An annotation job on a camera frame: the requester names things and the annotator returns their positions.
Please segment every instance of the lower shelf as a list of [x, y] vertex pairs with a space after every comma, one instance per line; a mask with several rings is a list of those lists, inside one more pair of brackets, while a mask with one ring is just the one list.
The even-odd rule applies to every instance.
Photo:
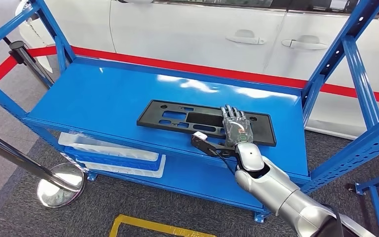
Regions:
[[119, 174], [100, 170], [92, 172], [176, 193], [264, 212], [263, 205], [241, 189], [227, 167], [196, 162], [189, 158], [166, 157], [161, 178]]

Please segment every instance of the silver robotic arm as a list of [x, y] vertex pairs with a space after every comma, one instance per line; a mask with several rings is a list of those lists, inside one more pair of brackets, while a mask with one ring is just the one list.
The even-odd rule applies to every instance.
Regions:
[[[255, 144], [238, 143], [236, 152], [242, 165], [235, 172], [239, 186], [284, 219], [300, 237], [374, 237], [347, 216], [337, 217], [331, 209], [304, 194], [284, 171], [261, 155]], [[255, 164], [263, 168], [253, 170]], [[340, 225], [337, 225], [337, 218], [341, 219]]]
[[226, 146], [207, 142], [207, 136], [200, 132], [192, 136], [191, 143], [211, 156], [221, 156], [220, 149], [234, 150], [238, 161], [234, 175], [241, 188], [284, 219], [300, 237], [374, 237], [349, 217], [304, 194], [284, 171], [262, 156], [252, 143], [252, 128], [242, 111], [229, 105], [221, 109]]

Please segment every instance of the car door handle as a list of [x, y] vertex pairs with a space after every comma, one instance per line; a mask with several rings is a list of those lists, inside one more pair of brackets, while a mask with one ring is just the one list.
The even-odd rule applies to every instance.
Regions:
[[300, 48], [309, 50], [321, 50], [328, 48], [327, 44], [321, 43], [319, 37], [302, 35], [298, 39], [284, 39], [281, 41], [283, 46], [290, 48]]
[[250, 30], [238, 30], [233, 36], [226, 36], [226, 39], [236, 43], [247, 44], [264, 44], [265, 40], [260, 37], [256, 37], [255, 33]]

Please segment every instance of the blue metal shelf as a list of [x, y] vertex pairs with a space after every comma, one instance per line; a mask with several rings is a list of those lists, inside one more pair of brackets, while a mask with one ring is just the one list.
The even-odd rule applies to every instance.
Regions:
[[[268, 214], [260, 203], [239, 189], [221, 160], [207, 157], [192, 147], [188, 134], [137, 126], [137, 118], [152, 99], [210, 107], [229, 103], [244, 111], [270, 114], [277, 146], [260, 146], [260, 150], [286, 171], [306, 193], [379, 155], [379, 110], [356, 45], [358, 37], [379, 12], [379, 0], [359, 1], [301, 90], [76, 57], [44, 1], [30, 2], [31, 7], [2, 26], [0, 40], [37, 12], [55, 40], [62, 75], [30, 113], [2, 90], [0, 106], [87, 172], [91, 180], [100, 173], [228, 203], [254, 210], [259, 222]], [[309, 172], [303, 128], [320, 88], [344, 56], [368, 130]], [[153, 151], [172, 158], [166, 162], [164, 177], [160, 179], [89, 170], [78, 164], [75, 157], [69, 155], [66, 147], [59, 145], [46, 128]]]
[[277, 146], [261, 146], [261, 152], [295, 178], [308, 180], [300, 91], [284, 88], [287, 93], [281, 93], [273, 88], [277, 87], [78, 57], [25, 121], [222, 165], [219, 158], [194, 148], [189, 134], [141, 127], [136, 121], [152, 99], [212, 107], [231, 101], [241, 110], [271, 115]]
[[234, 176], [226, 166], [218, 167], [204, 162], [194, 162], [190, 158], [166, 156], [165, 168], [161, 178], [118, 174], [101, 170], [91, 171], [252, 211], [264, 211], [262, 204], [257, 199], [238, 186]]

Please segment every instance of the blue plastic crate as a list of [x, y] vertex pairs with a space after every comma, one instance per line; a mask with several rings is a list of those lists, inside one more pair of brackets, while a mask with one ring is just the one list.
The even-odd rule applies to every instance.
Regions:
[[92, 163], [101, 163], [114, 166], [129, 167], [134, 169], [144, 169], [157, 171], [159, 170], [161, 162], [161, 154], [157, 156], [157, 160], [148, 161], [142, 159], [124, 158], [118, 156], [109, 156], [104, 154], [96, 154], [91, 152], [82, 152], [75, 150], [71, 147], [66, 147], [65, 152], [69, 155], [75, 156], [76, 159]]

